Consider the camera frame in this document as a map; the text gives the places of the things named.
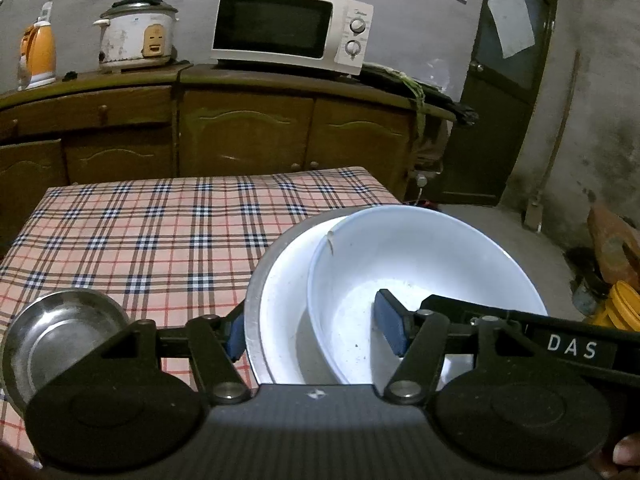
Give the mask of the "person's right hand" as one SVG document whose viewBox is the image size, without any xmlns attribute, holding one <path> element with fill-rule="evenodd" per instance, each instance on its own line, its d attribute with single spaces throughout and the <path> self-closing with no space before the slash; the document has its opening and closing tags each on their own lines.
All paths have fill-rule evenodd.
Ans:
<svg viewBox="0 0 640 480">
<path fill-rule="evenodd" d="M 591 468 L 608 480 L 640 480 L 640 437 L 638 434 L 624 437 L 611 455 L 600 453 L 593 457 Z"/>
</svg>

